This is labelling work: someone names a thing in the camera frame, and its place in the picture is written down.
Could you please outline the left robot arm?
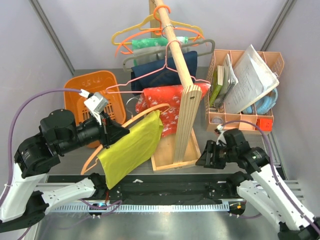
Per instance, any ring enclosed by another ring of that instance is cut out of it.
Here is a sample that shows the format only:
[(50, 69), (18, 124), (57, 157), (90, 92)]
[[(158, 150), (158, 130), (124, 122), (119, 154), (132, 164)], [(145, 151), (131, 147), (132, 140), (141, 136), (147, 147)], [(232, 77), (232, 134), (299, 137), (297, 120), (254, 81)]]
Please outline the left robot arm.
[(0, 208), (2, 233), (29, 228), (66, 203), (104, 198), (107, 185), (98, 173), (57, 190), (35, 190), (65, 154), (96, 141), (108, 148), (129, 134), (129, 129), (111, 120), (108, 114), (103, 112), (100, 116), (101, 123), (90, 117), (77, 125), (70, 110), (55, 110), (40, 121), (38, 134), (19, 145), (14, 155), (13, 182)]

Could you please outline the peach wooden-look hanger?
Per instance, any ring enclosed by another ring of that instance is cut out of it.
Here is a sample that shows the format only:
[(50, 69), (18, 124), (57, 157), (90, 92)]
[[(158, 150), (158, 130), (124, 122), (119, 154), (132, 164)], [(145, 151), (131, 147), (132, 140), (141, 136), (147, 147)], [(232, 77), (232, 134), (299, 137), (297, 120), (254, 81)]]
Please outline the peach wooden-look hanger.
[[(161, 103), (158, 104), (156, 106), (152, 106), (140, 113), (138, 113), (136, 116), (133, 116), (131, 119), (129, 119), (128, 121), (126, 121), (124, 124), (122, 124), (121, 126), (126, 128), (129, 125), (131, 125), (133, 122), (137, 121), (139, 118), (143, 117), (144, 115), (149, 114), (152, 111), (155, 110), (159, 110), (160, 108), (165, 108), (165, 110), (163, 111), (163, 113), (167, 112), (170, 108), (171, 105), (168, 103)], [(96, 158), (97, 154), (103, 149), (103, 145), (100, 144), (95, 150), (94, 152), (88, 157), (88, 159), (86, 160), (86, 162), (83, 164), (82, 169), (80, 171), (80, 175), (83, 176), (86, 172), (88, 172), (89, 170), (91, 170), (92, 168), (94, 168), (97, 163), (98, 163), (98, 159)]]

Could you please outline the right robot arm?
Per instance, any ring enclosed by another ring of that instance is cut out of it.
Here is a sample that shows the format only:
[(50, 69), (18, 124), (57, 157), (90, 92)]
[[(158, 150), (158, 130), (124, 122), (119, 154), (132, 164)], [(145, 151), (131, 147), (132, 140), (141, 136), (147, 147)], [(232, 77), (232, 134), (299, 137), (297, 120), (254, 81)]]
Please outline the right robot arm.
[(208, 140), (196, 165), (224, 169), (236, 163), (240, 171), (226, 179), (231, 198), (243, 198), (255, 207), (277, 231), (280, 240), (318, 240), (320, 219), (296, 197), (260, 147), (250, 147), (237, 129), (220, 131), (217, 141)]

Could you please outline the yellow-green trousers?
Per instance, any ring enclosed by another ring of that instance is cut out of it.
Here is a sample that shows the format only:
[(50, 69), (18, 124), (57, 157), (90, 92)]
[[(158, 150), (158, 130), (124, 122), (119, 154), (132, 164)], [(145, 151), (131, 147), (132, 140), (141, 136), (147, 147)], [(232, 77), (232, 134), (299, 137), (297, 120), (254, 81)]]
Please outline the yellow-green trousers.
[(160, 111), (154, 110), (132, 126), (129, 134), (97, 155), (108, 189), (115, 187), (125, 176), (151, 158), (160, 142), (163, 128)]

